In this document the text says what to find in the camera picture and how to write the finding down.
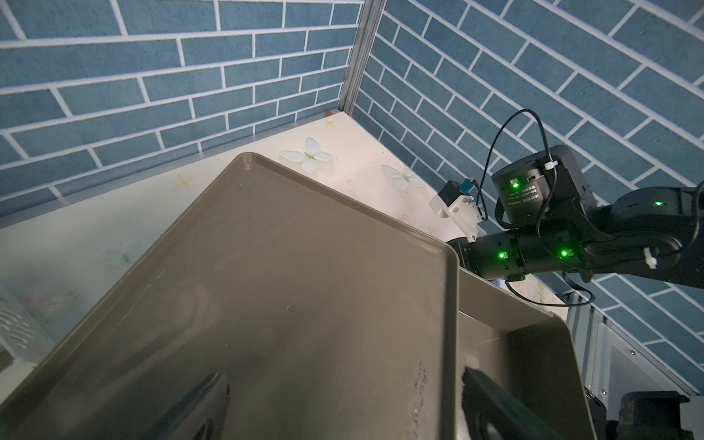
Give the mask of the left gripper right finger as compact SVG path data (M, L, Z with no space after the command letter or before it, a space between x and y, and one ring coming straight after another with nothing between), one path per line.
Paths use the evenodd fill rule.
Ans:
M480 370L462 374L461 407L470 439L560 439L528 407Z

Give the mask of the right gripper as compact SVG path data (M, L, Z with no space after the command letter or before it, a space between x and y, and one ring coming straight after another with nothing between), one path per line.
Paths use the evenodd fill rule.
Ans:
M455 238L447 244L458 254L462 268L489 281L583 268L578 244L564 230L538 234L531 228L520 228L481 236L473 242Z

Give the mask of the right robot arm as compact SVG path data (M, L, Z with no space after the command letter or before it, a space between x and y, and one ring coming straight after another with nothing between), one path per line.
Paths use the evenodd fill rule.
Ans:
M460 267L489 280L545 272L632 275L703 286L702 187L648 187L599 206L571 148L558 145L492 176L502 232L449 241Z

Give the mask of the grey top drawer white knob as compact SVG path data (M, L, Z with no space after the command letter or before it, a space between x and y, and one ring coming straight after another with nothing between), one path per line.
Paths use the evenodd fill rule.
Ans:
M564 320L464 269L458 275L458 371L482 371L564 439L595 438Z

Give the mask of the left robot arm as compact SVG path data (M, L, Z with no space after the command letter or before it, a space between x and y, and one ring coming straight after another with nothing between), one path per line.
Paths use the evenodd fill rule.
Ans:
M472 439L559 439L557 431L485 373L464 368L461 408ZM222 436L230 386L212 374L159 418L143 439L218 439ZM680 407L689 398L668 392L629 392L619 418L592 418L599 439L692 439L681 427Z

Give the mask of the grey three-drawer cabinet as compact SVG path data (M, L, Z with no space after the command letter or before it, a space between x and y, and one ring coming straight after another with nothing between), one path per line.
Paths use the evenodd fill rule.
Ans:
M5 439L139 439L223 373L220 439L451 439L458 259L445 243L265 157L319 240L258 221L201 261L218 194L196 200L2 404Z

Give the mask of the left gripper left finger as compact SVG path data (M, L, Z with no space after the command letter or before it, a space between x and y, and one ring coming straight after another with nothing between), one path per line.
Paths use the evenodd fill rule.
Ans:
M140 439L220 439L230 401L223 373L213 373L188 392Z

